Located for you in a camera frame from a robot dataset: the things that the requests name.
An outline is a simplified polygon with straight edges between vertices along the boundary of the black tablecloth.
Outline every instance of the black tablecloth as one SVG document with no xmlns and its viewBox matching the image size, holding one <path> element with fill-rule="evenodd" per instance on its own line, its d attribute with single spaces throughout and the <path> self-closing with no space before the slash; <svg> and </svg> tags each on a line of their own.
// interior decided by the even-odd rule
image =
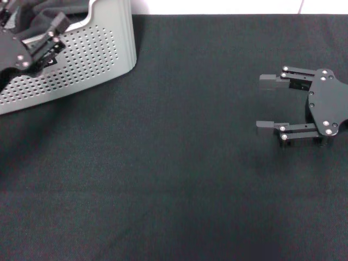
<svg viewBox="0 0 348 261">
<path fill-rule="evenodd" d="M 0 117 L 1 260 L 348 260 L 348 136 L 304 123 L 283 65 L 348 83 L 347 16 L 134 16 L 138 63 Z"/>
</svg>

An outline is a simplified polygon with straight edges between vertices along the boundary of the gray plastic bin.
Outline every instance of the gray plastic bin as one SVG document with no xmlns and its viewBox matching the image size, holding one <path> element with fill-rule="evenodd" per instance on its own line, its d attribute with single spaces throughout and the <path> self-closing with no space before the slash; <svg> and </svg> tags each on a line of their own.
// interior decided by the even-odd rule
<svg viewBox="0 0 348 261">
<path fill-rule="evenodd" d="M 0 94 L 0 114 L 88 89 L 129 72 L 136 64 L 130 0 L 90 0 L 89 13 L 61 39 L 67 48 L 40 77 L 13 79 Z M 33 44 L 40 36 L 25 40 Z"/>
</svg>

